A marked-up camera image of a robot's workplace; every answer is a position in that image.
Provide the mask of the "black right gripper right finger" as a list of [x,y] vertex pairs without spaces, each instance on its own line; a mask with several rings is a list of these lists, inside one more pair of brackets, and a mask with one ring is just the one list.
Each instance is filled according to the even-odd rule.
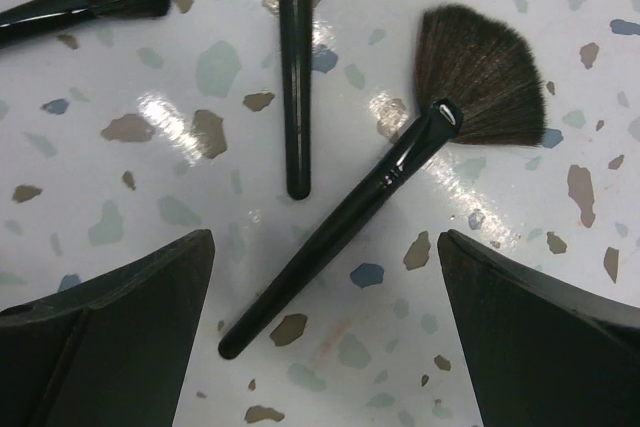
[[456,230],[437,249],[484,425],[638,425],[638,308]]

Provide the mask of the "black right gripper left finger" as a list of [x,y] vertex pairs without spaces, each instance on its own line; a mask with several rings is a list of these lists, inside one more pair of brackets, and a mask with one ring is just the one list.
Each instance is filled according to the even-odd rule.
[[2,310],[2,425],[172,425],[214,256],[211,231],[195,230]]

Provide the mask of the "black fan makeup brush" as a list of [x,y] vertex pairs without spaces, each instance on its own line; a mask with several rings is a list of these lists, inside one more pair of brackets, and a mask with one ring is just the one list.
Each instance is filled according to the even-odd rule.
[[423,13],[414,94],[418,116],[224,334],[222,358],[237,358],[446,143],[542,143],[543,82],[529,42],[470,7],[442,4]]

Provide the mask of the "black thin makeup brush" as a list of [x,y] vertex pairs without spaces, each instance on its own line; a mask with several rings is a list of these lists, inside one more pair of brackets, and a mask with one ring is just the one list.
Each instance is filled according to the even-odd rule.
[[286,188],[302,200],[311,191],[312,0],[278,0],[284,107]]

